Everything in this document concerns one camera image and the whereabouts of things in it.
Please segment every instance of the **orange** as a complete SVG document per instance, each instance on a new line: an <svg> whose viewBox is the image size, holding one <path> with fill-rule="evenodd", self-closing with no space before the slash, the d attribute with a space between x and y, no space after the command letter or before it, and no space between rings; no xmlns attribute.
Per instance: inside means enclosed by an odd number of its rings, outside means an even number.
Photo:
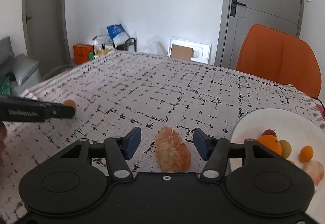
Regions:
<svg viewBox="0 0 325 224"><path fill-rule="evenodd" d="M307 163L309 162L314 156L314 150L311 146L305 146L301 149L299 154L300 162Z"/></svg>
<svg viewBox="0 0 325 224"><path fill-rule="evenodd" d="M282 147L280 142L273 135L262 135L257 141L267 148L271 149L278 155L282 155Z"/></svg>
<svg viewBox="0 0 325 224"><path fill-rule="evenodd" d="M77 105L73 100L67 100L63 103L63 106L70 106L73 107L74 109L77 109Z"/></svg>

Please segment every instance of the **orange chair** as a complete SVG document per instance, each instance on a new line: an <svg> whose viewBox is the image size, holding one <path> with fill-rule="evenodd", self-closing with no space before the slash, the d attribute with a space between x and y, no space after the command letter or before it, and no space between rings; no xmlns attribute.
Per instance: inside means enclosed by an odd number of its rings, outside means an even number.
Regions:
<svg viewBox="0 0 325 224"><path fill-rule="evenodd" d="M320 94L321 71L310 46L262 25L249 30L236 70L283 85L292 84L310 97Z"/></svg>

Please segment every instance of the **patterned bedsheet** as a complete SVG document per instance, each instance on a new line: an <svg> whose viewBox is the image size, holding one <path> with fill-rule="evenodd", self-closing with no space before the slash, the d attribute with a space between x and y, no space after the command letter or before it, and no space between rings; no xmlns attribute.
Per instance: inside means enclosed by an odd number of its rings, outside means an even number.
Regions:
<svg viewBox="0 0 325 224"><path fill-rule="evenodd" d="M234 126L246 113L275 107L325 128L315 103L294 88L233 70L144 53L110 53L39 84L25 96L55 102L72 99L77 113L72 120L6 123L0 217L7 223L26 213L18 193L23 175L79 138L103 142L139 126L142 142L128 165L134 173L157 172L154 138L162 127L172 126L189 145L191 170L199 172L206 162L193 144L197 127L210 136L231 139ZM95 159L93 164L106 173L104 159Z"/></svg>

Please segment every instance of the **screw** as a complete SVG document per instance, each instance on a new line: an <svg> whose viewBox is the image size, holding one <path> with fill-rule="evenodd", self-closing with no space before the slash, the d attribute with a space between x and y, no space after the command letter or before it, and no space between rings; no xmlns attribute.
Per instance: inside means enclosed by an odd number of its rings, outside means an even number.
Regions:
<svg viewBox="0 0 325 224"><path fill-rule="evenodd" d="M203 172L203 175L206 178L217 178L219 176L219 173L215 170L206 170L205 172Z"/></svg>
<svg viewBox="0 0 325 224"><path fill-rule="evenodd" d="M130 172L126 170L117 170L114 172L114 175L117 178L126 178L130 175Z"/></svg>
<svg viewBox="0 0 325 224"><path fill-rule="evenodd" d="M170 181L172 178L170 176L163 176L162 179L164 181Z"/></svg>

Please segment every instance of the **bread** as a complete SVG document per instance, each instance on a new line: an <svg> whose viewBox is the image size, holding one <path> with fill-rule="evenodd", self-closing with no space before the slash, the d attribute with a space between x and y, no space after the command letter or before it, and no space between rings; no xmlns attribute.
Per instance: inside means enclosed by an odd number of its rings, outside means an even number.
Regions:
<svg viewBox="0 0 325 224"><path fill-rule="evenodd" d="M191 165L191 152L186 142L171 127L156 135L156 154L162 172L186 172Z"/></svg>
<svg viewBox="0 0 325 224"><path fill-rule="evenodd" d="M2 164L1 152L4 150L4 139L7 137L7 129L2 121L0 121L0 165Z"/></svg>

